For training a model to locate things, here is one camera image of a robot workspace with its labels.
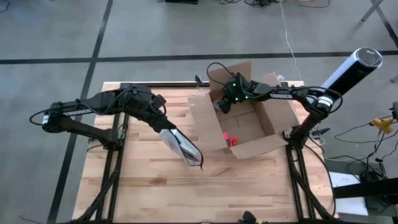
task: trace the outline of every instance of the black floor line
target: black floor line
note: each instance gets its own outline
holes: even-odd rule
[[[381,50],[382,55],[398,55],[398,50]],[[352,52],[308,52],[294,53],[296,58],[312,57],[348,57]],[[291,53],[274,54],[214,54],[214,55],[164,55],[164,56],[137,56],[137,57],[103,57],[97,62],[150,62],[168,60],[223,60],[223,59],[255,59],[255,58],[292,58]]]
[[[398,50],[381,50],[381,55],[398,55]],[[297,58],[348,57],[353,52],[304,52],[294,53]],[[93,57],[93,58],[44,58],[44,59],[7,59],[0,60],[0,65],[48,64],[48,63],[96,63],[96,62],[157,62],[169,60],[226,60],[256,58],[291,58],[291,53],[269,54],[208,54],[208,55],[159,55],[132,57]]]
[[[105,9],[105,13],[104,13],[104,17],[103,17],[103,21],[101,24],[101,28],[99,29],[97,41],[94,46],[94,52],[93,52],[93,56],[92,56],[92,59],[94,59],[94,60],[90,60],[90,65],[87,70],[85,82],[84,82],[83,88],[81,90],[80,99],[85,99],[87,97],[88,89],[90,88],[91,79],[93,78],[94,69],[95,69],[95,65],[96,65],[95,59],[98,58],[98,55],[100,54],[101,44],[104,39],[104,33],[106,30],[106,25],[108,23],[109,15],[111,13],[112,5],[113,5],[113,0],[108,0],[106,9]],[[77,116],[75,118],[75,121],[80,122],[81,116]],[[57,222],[57,216],[58,216],[59,208],[61,205],[62,195],[63,195],[63,191],[65,189],[65,184],[67,183],[67,177],[68,177],[68,173],[69,173],[70,163],[72,161],[73,151],[75,150],[76,140],[77,140],[77,134],[71,134],[69,137],[69,140],[68,140],[65,157],[63,158],[62,168],[61,168],[61,172],[60,172],[60,175],[58,178],[57,187],[55,189],[54,198],[52,200],[47,223],[56,223]]]
[[[92,58],[43,58],[43,59],[4,59],[0,65],[46,64],[46,63],[89,63]]]
[[[392,41],[394,41],[396,47],[398,48],[398,37],[397,37],[397,34],[392,29],[392,27],[391,27],[390,23],[388,22],[386,16],[384,15],[383,11],[381,10],[380,7],[377,7],[376,8],[376,12],[379,14],[379,17],[380,17],[381,21],[383,22],[384,27],[386,27],[388,33],[390,34],[390,37],[391,37]]]

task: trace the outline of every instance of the cardboard box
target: cardboard box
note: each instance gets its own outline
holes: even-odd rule
[[[240,72],[251,80],[251,62],[227,67],[229,71]],[[210,76],[226,83],[230,74],[223,68],[211,71]],[[274,73],[265,75],[260,82],[271,86],[279,84]],[[237,159],[246,159],[286,145],[282,131],[299,125],[295,111],[289,100],[250,100],[231,105],[231,111],[224,114],[216,111],[212,101],[221,99],[222,85],[210,80],[210,92],[188,99],[190,111],[195,122],[201,150],[216,151],[230,148]],[[223,133],[237,136],[239,144],[228,147]]]

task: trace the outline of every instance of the wire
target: wire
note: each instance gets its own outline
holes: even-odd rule
[[[0,13],[2,13],[2,12],[6,12],[6,11],[8,10],[8,8],[9,8],[9,6],[10,6],[10,2],[9,2],[9,1],[7,1],[7,0],[1,0],[1,1],[6,3],[6,8],[5,8],[5,10],[3,10],[3,11],[0,11]]]
[[[108,106],[108,107],[104,110],[104,112],[102,112],[102,113],[100,113],[100,112],[94,110],[92,107],[90,107],[89,105],[87,105],[87,104],[85,104],[85,103],[81,103],[81,105],[87,107],[87,108],[88,108],[89,110],[91,110],[94,114],[97,114],[97,115],[106,115],[106,113],[112,108],[112,106],[115,104],[115,102],[116,102],[121,96],[123,96],[124,94],[126,94],[127,92],[130,92],[130,91],[136,91],[136,92],[139,92],[139,93],[147,93],[147,94],[150,94],[150,95],[156,97],[155,94],[153,94],[153,93],[151,93],[151,92],[149,92],[149,91],[127,89],[127,90],[122,91],[117,97],[115,97],[115,99],[112,101],[112,103],[109,104],[109,106]],[[166,109],[166,106],[164,105],[164,103],[162,103],[162,107],[163,107],[163,110],[164,110],[163,113],[159,113],[157,110],[155,110],[155,109],[152,107],[151,104],[149,104],[149,107],[151,108],[151,110],[152,110],[154,113],[156,113],[157,115],[160,115],[160,116],[165,115],[166,112],[167,112],[167,109]]]
[[[339,92],[337,92],[335,90],[331,90],[329,88],[325,88],[325,87],[321,87],[321,86],[304,86],[303,88],[304,89],[306,89],[306,88],[309,88],[309,89],[318,88],[318,89],[324,90],[325,92],[332,93],[332,94],[334,94],[336,99],[340,99],[340,104],[336,107],[336,109],[330,111],[329,112],[330,114],[332,114],[332,113],[336,112],[338,109],[340,109],[340,107],[343,104],[343,96]]]
[[[301,6],[301,7],[310,7],[310,8],[315,8],[315,9],[323,9],[323,8],[326,8],[326,7],[330,6],[330,0],[328,0],[328,3],[325,6],[306,6],[306,5],[303,5],[303,4],[300,4],[300,3],[297,3],[297,4],[299,6]]]
[[[280,2],[286,2],[287,0],[283,0],[283,1],[277,1],[277,0],[252,0],[252,3],[247,2],[246,0],[244,0],[244,3],[250,5],[250,6],[270,6],[271,3],[280,3]]]
[[[317,145],[317,146],[322,150],[322,154],[325,153],[325,150],[323,149],[323,147],[322,147],[321,145],[319,145],[318,143],[316,143],[316,142],[311,138],[311,136],[309,136],[308,138],[311,140],[311,142],[313,142],[315,145]]]
[[[349,157],[349,158],[355,160],[354,162],[360,162],[360,163],[362,163],[362,164],[364,164],[364,165],[366,165],[366,166],[369,166],[369,165],[367,165],[364,161],[362,161],[362,159],[366,159],[367,156],[364,157],[364,158],[359,158],[359,159],[357,159],[357,158],[352,157],[352,156],[343,155],[343,156],[336,156],[336,157],[333,157],[332,159],[337,159],[337,158],[341,158],[341,157]],[[355,175],[354,175],[354,174],[351,172],[351,170],[349,169],[349,166],[350,166],[351,164],[352,164],[352,163],[347,164],[347,168],[348,168],[348,171],[355,177]],[[376,172],[376,169],[374,169],[373,167],[369,166],[369,168],[370,168],[372,171],[374,171],[377,175],[381,175],[381,174],[379,174],[378,172]]]
[[[383,133],[382,133],[382,136],[381,136],[381,139],[380,139],[380,141],[379,141],[379,136],[380,136],[381,133],[382,133],[382,131],[380,130],[380,131],[379,131],[379,134],[377,134],[377,141],[376,141],[376,143],[374,143],[374,151],[373,151],[372,153],[370,153],[370,154],[366,157],[366,170],[363,171],[363,172],[361,173],[361,175],[363,175],[365,172],[367,172],[367,171],[369,170],[369,158],[370,158],[371,156],[373,156],[375,153],[377,153],[377,150],[379,149],[381,143],[382,143],[383,140],[384,140],[384,135],[385,135],[385,133],[383,132]]]
[[[332,158],[324,157],[324,159],[329,160],[329,161],[352,161],[352,160],[353,160],[353,159],[335,159],[335,158],[337,158],[337,157],[332,157]],[[358,159],[358,160],[366,159],[366,156],[365,156],[365,157],[362,157],[362,158],[354,158],[354,159]]]
[[[391,116],[392,116],[392,115],[390,115],[390,116],[385,116],[385,117],[382,117],[382,118],[379,118],[379,119],[389,118],[389,117],[391,117]],[[350,132],[350,131],[352,131],[352,130],[354,130],[354,129],[362,128],[362,127],[367,126],[367,125],[370,125],[370,124],[371,124],[371,123],[369,122],[369,123],[366,123],[366,124],[359,125],[359,126],[357,126],[357,127],[350,128],[349,130],[347,130],[347,131],[345,131],[345,132],[343,132],[343,133],[340,133],[340,134],[335,135],[335,139],[336,139],[336,140],[339,140],[339,141],[342,141],[342,142],[356,143],[356,144],[374,143],[374,142],[376,142],[376,141],[349,141],[349,140],[344,140],[344,139],[338,138],[338,136],[342,136],[342,135],[344,135],[344,134],[346,134],[346,133],[348,133],[348,132]],[[386,140],[386,139],[389,139],[389,138],[391,138],[391,137],[393,137],[393,136],[395,136],[395,135],[397,134],[397,132],[398,132],[398,131],[396,131],[395,134],[393,134],[392,136],[389,136],[389,137],[385,138],[385,140]]]
[[[96,146],[91,146],[91,147],[89,147],[89,148],[87,149],[87,152],[88,152],[90,149],[94,149],[94,148],[100,147],[100,146],[104,146],[104,145],[103,145],[103,144],[99,144],[99,145],[96,145]]]
[[[22,216],[20,216],[20,215],[18,215],[18,217],[19,217],[21,220],[24,220],[24,221],[27,221],[27,222],[32,222],[32,223],[36,223],[36,224],[42,224],[42,223],[39,223],[39,222],[37,222],[37,221],[30,220],[30,219],[28,219],[28,218],[24,218],[24,217],[22,217]]]
[[[336,197],[335,197],[335,193],[333,191],[333,183],[331,182],[331,177],[330,177],[330,173],[329,173],[329,169],[327,168],[325,162],[323,161],[323,159],[318,155],[317,152],[315,152],[310,146],[304,144],[305,147],[307,147],[309,150],[311,150],[319,159],[319,161],[321,161],[322,165],[324,166],[326,173],[328,174],[329,177],[329,183],[330,183],[330,188],[331,188],[331,193],[332,193],[332,197],[333,197],[333,213],[331,214],[333,217],[336,214]]]
[[[34,113],[32,116],[30,116],[29,121],[30,121],[32,124],[41,126],[42,124],[34,122],[34,121],[33,121],[33,118],[36,117],[38,114],[45,113],[45,112],[48,112],[48,111],[50,111],[50,109],[41,110],[41,111],[39,111],[39,112],[37,112],[37,113]]]
[[[292,54],[293,63],[294,63],[294,69],[296,70],[296,72],[297,72],[297,74],[298,74],[298,79],[299,79],[299,80],[302,80],[302,79],[301,79],[301,74],[300,74],[300,72],[299,72],[299,70],[298,70],[298,68],[297,68],[296,58],[294,57],[293,50],[292,50],[292,48],[291,48],[291,46],[290,46],[290,44],[289,44],[289,41],[287,40],[286,19],[285,19],[284,8],[283,8],[283,6],[282,6],[282,3],[283,3],[283,2],[281,1],[281,2],[280,2],[280,11],[281,11],[281,13],[282,13],[282,19],[284,20],[286,44],[287,44],[287,46],[288,46],[288,48],[289,48],[289,50],[290,50],[290,53]]]
[[[209,64],[209,66],[207,66],[207,69],[206,69],[207,77],[209,77],[209,79],[210,79],[211,81],[215,82],[215,83],[218,83],[218,84],[220,84],[220,85],[226,86],[225,83],[221,83],[221,82],[216,81],[216,80],[214,80],[213,78],[210,77],[210,75],[209,75],[209,68],[210,68],[212,65],[221,65],[231,76],[234,76],[233,73],[230,72],[230,71],[228,70],[228,68],[226,68],[222,63],[219,63],[219,62],[212,62],[212,63]]]
[[[236,0],[236,1],[232,1],[232,0],[214,0],[215,2],[217,2],[218,4],[233,4],[233,3],[238,3],[242,0]]]
[[[398,141],[397,141],[397,143],[396,143],[396,146],[394,147],[394,150],[391,151],[390,153],[384,155],[384,156],[381,158],[381,161],[383,161],[385,157],[391,156],[391,155],[397,150],[397,146],[398,146]]]

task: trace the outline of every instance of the concrete floor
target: concrete floor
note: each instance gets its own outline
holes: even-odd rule
[[[93,55],[107,0],[11,1],[0,14],[0,62],[30,58],[88,58]],[[397,50],[375,12],[364,23],[360,18],[370,1],[331,0],[324,9],[283,3],[289,42],[294,52],[349,52],[359,47]],[[398,3],[381,5],[393,29],[398,31]],[[289,53],[280,6],[249,7],[245,3],[219,5],[200,0],[199,5],[169,4],[156,0],[114,0],[99,57],[268,54]],[[308,85],[320,85],[346,57],[298,58],[298,69]],[[342,108],[322,123],[325,156],[342,154],[363,157],[371,144],[336,141],[333,136],[375,117],[389,115],[397,101],[398,55],[384,56],[382,67],[345,95]],[[88,96],[101,90],[105,81],[183,81],[194,75],[206,77],[206,66],[215,60],[97,63]],[[225,65],[239,60],[217,60]],[[254,59],[254,78],[276,72],[296,80],[291,58]],[[55,101],[80,97],[89,63],[41,63],[0,65],[0,222],[26,223],[25,218],[45,223],[57,185],[69,135],[47,134],[28,118]],[[93,116],[83,118],[93,122]],[[363,128],[345,136],[359,141],[375,140],[377,130]],[[384,142],[383,155],[397,138]],[[69,221],[85,160],[86,138],[78,138],[58,222]],[[385,160],[389,177],[398,177],[398,153]],[[346,216],[347,220],[390,223],[390,218]]]

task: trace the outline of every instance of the red object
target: red object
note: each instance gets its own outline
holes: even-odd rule
[[[228,139],[229,139],[228,133],[223,133],[223,134],[224,134],[224,139],[225,139],[225,140],[228,140]]]
[[[238,137],[233,136],[229,139],[229,146],[237,146],[239,144]]]

